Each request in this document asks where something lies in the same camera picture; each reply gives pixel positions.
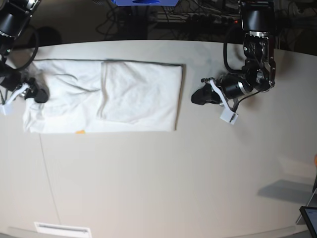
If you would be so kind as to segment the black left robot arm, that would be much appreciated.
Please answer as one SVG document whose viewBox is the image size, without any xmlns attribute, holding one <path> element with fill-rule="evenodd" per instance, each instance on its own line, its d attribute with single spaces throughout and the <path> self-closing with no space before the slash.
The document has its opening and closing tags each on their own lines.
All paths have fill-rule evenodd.
<svg viewBox="0 0 317 238">
<path fill-rule="evenodd" d="M 274 34 L 276 31 L 274 2 L 271 0 L 241 0 L 241 20 L 233 24 L 223 42 L 223 62 L 227 73 L 218 79 L 203 78 L 204 84 L 191 96 L 196 105 L 216 104 L 233 100 L 232 109 L 258 93 L 275 86 Z M 227 45 L 231 34 L 241 28 L 245 33 L 243 52 L 245 64 L 233 69 L 228 63 Z"/>
</svg>

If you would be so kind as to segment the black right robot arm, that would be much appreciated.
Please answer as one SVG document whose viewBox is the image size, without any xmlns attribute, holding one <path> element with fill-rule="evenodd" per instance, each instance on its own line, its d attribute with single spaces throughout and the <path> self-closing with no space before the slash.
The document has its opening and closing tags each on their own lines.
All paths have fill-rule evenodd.
<svg viewBox="0 0 317 238">
<path fill-rule="evenodd" d="M 21 90 L 24 99 L 32 98 L 43 104 L 49 99 L 46 90 L 25 70 L 33 62 L 39 49 L 39 34 L 30 20 L 40 4 L 39 0 L 2 0 L 0 2 L 0 86 L 12 93 Z M 35 47 L 28 61 L 18 67 L 9 66 L 6 61 L 13 50 L 15 41 L 23 31 L 30 28 L 34 32 Z"/>
</svg>

